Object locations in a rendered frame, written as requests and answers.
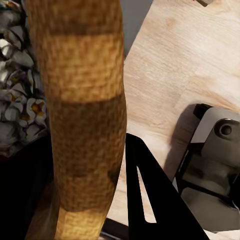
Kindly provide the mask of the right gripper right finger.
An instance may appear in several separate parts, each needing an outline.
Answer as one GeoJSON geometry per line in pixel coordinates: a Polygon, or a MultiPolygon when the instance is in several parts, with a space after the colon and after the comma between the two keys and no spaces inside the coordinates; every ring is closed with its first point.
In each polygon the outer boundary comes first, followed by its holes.
{"type": "Polygon", "coordinates": [[[210,240],[145,142],[130,133],[125,140],[129,240],[210,240]],[[137,167],[156,223],[145,220],[137,167]]]}

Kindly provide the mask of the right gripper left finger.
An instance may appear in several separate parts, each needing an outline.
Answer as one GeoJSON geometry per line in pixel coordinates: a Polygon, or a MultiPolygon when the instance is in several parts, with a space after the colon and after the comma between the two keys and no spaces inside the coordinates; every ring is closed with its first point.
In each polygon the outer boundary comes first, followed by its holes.
{"type": "Polygon", "coordinates": [[[0,163],[0,240],[25,240],[53,166],[50,133],[0,163]]]}

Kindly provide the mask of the popcorn bag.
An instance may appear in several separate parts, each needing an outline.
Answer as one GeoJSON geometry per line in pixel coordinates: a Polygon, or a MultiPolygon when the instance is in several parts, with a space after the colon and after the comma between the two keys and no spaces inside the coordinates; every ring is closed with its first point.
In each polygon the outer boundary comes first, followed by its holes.
{"type": "MultiPolygon", "coordinates": [[[[53,167],[24,240],[99,240],[127,136],[120,0],[22,0],[53,167]]],[[[0,155],[0,164],[8,158],[0,155]]]]}

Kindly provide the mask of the microwave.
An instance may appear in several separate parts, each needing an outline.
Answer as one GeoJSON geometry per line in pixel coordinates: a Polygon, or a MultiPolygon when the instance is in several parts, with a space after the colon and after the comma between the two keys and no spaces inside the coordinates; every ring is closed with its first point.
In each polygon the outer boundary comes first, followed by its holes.
{"type": "Polygon", "coordinates": [[[98,240],[129,240],[129,227],[106,218],[98,240]]]}

